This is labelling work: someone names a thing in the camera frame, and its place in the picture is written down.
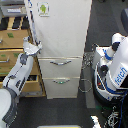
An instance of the cable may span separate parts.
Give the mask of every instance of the cable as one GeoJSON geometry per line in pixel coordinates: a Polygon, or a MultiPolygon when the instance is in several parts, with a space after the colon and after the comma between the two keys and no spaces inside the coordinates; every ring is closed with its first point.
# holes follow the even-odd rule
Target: cable
{"type": "Polygon", "coordinates": [[[99,47],[99,45],[98,44],[96,44],[96,43],[94,43],[94,44],[92,44],[92,52],[94,52],[94,49],[93,49],[93,46],[96,46],[96,47],[99,47]]]}
{"type": "Polygon", "coordinates": [[[92,89],[92,83],[91,83],[89,80],[87,80],[87,79],[81,79],[81,80],[88,81],[88,82],[90,83],[91,87],[90,87],[87,91],[83,91],[83,90],[80,88],[80,86],[79,86],[80,91],[83,92],[83,93],[89,92],[89,91],[92,89]]]}
{"type": "Polygon", "coordinates": [[[113,107],[112,114],[108,117],[108,120],[107,120],[107,121],[105,122],[105,124],[104,124],[104,128],[106,128],[107,124],[108,124],[110,127],[114,128],[114,126],[118,123],[118,121],[115,122],[115,120],[118,119],[119,112],[115,112],[115,111],[114,111],[115,108],[116,108],[116,107],[114,106],[114,107],[113,107]]]}
{"type": "Polygon", "coordinates": [[[124,98],[127,95],[127,93],[128,93],[128,90],[125,91],[124,96],[123,96],[123,99],[121,101],[121,116],[120,116],[120,122],[119,122],[118,128],[120,128],[120,125],[121,125],[121,120],[122,120],[122,107],[123,107],[124,98]]]}

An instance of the label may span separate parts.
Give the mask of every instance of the label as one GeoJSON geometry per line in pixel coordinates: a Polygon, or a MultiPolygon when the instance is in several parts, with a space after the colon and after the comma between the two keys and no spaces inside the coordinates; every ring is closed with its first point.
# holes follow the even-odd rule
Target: label
{"type": "Polygon", "coordinates": [[[20,53],[13,53],[14,57],[18,57],[20,53]]]}
{"type": "Polygon", "coordinates": [[[116,73],[114,77],[114,81],[117,85],[120,86],[122,82],[124,81],[125,77],[127,76],[128,71],[122,66],[120,66],[117,71],[118,72],[116,73]]]}
{"type": "Polygon", "coordinates": [[[6,57],[6,55],[5,54],[2,54],[1,57],[6,57]]]}
{"type": "Polygon", "coordinates": [[[39,2],[37,5],[39,16],[49,16],[49,4],[47,2],[39,2]]]}
{"type": "Polygon", "coordinates": [[[7,33],[9,38],[14,38],[13,33],[7,33]]]}

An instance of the freezer drawer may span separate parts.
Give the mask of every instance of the freezer drawer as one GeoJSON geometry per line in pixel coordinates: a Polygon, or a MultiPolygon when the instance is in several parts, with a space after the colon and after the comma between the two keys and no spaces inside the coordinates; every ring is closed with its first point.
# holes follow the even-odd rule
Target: freezer drawer
{"type": "Polygon", "coordinates": [[[82,58],[38,59],[42,78],[80,76],[82,58]]]}
{"type": "Polygon", "coordinates": [[[47,99],[77,98],[79,78],[43,79],[47,99]]]}

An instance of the sticker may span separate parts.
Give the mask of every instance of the sticker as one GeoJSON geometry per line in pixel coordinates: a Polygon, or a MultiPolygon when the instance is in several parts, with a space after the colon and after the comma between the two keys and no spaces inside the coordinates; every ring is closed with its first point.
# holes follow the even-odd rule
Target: sticker
{"type": "Polygon", "coordinates": [[[18,57],[20,53],[13,53],[14,57],[18,57]]]}
{"type": "Polygon", "coordinates": [[[6,75],[8,74],[9,72],[0,72],[0,75],[6,75]]]}
{"type": "Polygon", "coordinates": [[[9,69],[12,69],[13,67],[9,67],[9,69]]]}
{"type": "Polygon", "coordinates": [[[1,57],[6,57],[6,55],[5,54],[2,54],[1,57]]]}
{"type": "Polygon", "coordinates": [[[13,33],[7,33],[9,38],[14,38],[13,33]]]}
{"type": "Polygon", "coordinates": [[[47,2],[39,2],[37,6],[39,16],[49,16],[49,5],[47,2]]]}

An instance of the floor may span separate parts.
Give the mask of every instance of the floor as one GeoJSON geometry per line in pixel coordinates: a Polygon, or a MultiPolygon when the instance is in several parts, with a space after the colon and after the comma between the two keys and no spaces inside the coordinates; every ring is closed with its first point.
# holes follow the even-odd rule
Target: floor
{"type": "MultiPolygon", "coordinates": [[[[110,46],[114,33],[127,36],[120,20],[121,11],[127,6],[127,0],[106,0],[104,3],[93,0],[85,52],[92,52],[93,43],[110,46]]],[[[90,68],[82,70],[81,79],[91,81],[90,68]]],[[[80,87],[88,90],[90,83],[80,80],[80,87]]],[[[89,93],[79,90],[77,99],[21,98],[17,118],[10,128],[36,128],[42,125],[79,125],[81,128],[92,128],[93,115],[99,118],[103,128],[106,119],[98,105],[93,90],[89,93]]]]}

